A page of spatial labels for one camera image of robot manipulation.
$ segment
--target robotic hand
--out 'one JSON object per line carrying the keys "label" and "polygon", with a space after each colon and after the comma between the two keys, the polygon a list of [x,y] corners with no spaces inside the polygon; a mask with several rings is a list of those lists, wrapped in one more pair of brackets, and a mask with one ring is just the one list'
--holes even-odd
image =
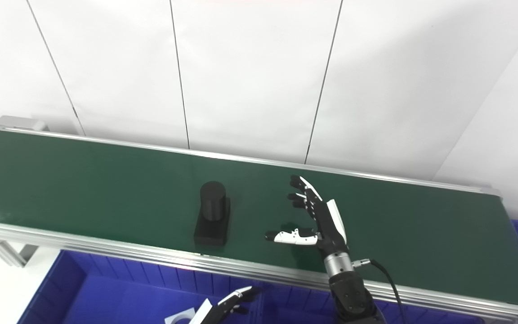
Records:
{"label": "robotic hand", "polygon": [[[252,302],[255,296],[259,293],[259,288],[248,286],[237,289],[220,300],[213,306],[209,299],[205,299],[203,304],[199,307],[194,316],[192,316],[189,324],[219,324],[229,314],[236,312],[239,314],[247,314],[247,308],[239,305],[241,302]],[[181,320],[182,317],[177,316],[173,319],[165,320],[165,323],[175,323],[176,320]]]}
{"label": "robotic hand", "polygon": [[317,230],[297,228],[292,232],[269,231],[265,233],[265,239],[277,243],[313,245],[319,249],[341,324],[384,323],[362,278],[353,269],[343,220],[335,200],[325,203],[315,188],[301,176],[292,175],[290,185],[301,191],[288,195],[293,207],[306,209],[315,220]]}

